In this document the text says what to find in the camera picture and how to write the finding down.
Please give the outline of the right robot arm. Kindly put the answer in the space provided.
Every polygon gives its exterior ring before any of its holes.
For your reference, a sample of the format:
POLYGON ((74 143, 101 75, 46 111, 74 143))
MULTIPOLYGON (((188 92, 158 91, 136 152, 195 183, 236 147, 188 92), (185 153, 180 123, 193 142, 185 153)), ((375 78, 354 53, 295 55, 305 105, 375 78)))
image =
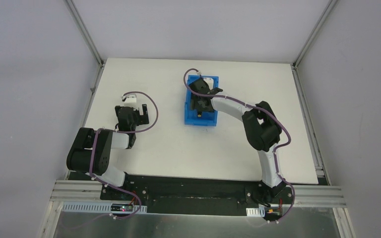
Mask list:
POLYGON ((269 103, 262 101, 254 106, 246 104, 223 94, 223 90, 218 87, 210 88, 202 77, 186 87, 191 92, 193 110, 199 113, 223 112, 243 123, 246 139, 257 151, 261 164, 259 194, 263 197, 276 197, 286 187, 276 154, 282 124, 277 121, 269 103))

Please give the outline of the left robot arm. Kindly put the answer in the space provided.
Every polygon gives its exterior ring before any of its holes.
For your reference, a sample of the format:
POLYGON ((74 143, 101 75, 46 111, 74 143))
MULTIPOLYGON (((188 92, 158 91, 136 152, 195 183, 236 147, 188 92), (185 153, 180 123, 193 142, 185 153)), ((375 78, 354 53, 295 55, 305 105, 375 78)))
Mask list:
POLYGON ((115 149, 131 149, 136 141, 136 127, 149 124, 147 105, 139 108, 115 106, 118 118, 117 129, 102 129, 99 132, 87 127, 81 127, 74 139, 66 159, 70 171, 83 173, 122 187, 127 173, 110 164, 110 154, 115 149))

